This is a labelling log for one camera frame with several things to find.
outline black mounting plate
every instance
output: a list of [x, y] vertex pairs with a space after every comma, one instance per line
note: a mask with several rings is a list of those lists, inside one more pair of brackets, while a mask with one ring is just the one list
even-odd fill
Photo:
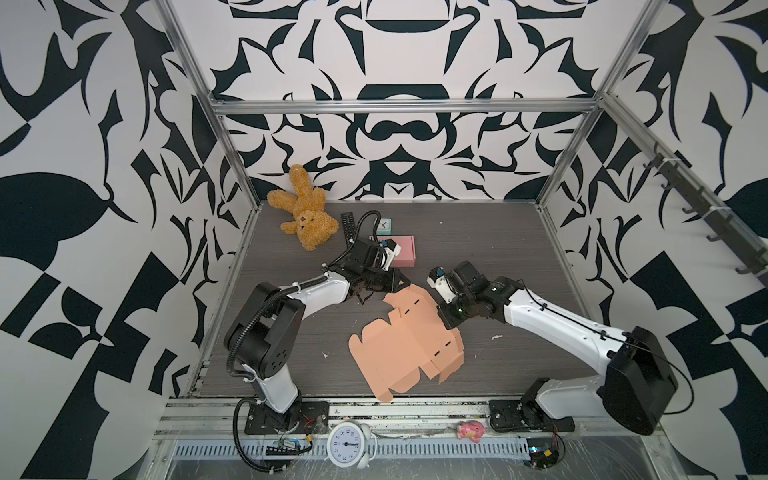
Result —
[[521, 411], [518, 409], [520, 400], [491, 400], [488, 407], [491, 409], [489, 424], [496, 432], [552, 432], [553, 427], [558, 427], [558, 432], [573, 432], [576, 429], [573, 417], [564, 419], [550, 419], [544, 415], [542, 423], [526, 425]]
[[[248, 410], [248, 418], [245, 421], [246, 435], [279, 435], [282, 433], [269, 425], [267, 421], [267, 410], [269, 409], [264, 404], [250, 406]], [[322, 419], [323, 415], [325, 415], [326, 418], [323, 420], [327, 422], [329, 411], [330, 404], [328, 402], [301, 402], [299, 424], [293, 430], [293, 433], [296, 435], [302, 435], [304, 433], [304, 426], [307, 423], [305, 417], [309, 417], [310, 420], [315, 420], [318, 417]]]

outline orange cardboard sheet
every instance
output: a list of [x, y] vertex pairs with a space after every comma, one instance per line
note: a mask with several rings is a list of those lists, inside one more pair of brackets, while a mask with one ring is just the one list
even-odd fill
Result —
[[366, 377], [373, 395], [382, 402], [394, 398], [390, 390], [408, 392], [421, 375], [440, 375], [443, 382], [464, 363], [464, 343], [458, 329], [447, 330], [437, 314], [437, 303], [420, 286], [390, 293], [389, 322], [376, 319], [349, 338], [349, 351]]

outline small square clock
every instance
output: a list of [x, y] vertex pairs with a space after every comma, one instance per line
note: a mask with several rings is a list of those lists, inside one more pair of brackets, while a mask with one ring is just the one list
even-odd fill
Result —
[[376, 227], [376, 235], [392, 235], [392, 219], [382, 218]]

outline clock face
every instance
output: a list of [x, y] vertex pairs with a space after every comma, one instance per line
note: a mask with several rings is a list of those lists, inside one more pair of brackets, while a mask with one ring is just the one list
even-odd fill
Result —
[[345, 426], [333, 433], [328, 447], [329, 455], [338, 463], [350, 463], [357, 460], [362, 448], [362, 439], [357, 429]]

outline white alarm clock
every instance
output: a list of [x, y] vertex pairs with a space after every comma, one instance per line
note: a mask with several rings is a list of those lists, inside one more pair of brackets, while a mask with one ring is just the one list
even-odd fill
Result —
[[333, 427], [328, 435], [328, 458], [338, 467], [346, 468], [357, 464], [357, 468], [365, 468], [373, 459], [366, 451], [367, 442], [372, 437], [376, 438], [368, 425], [342, 422]]

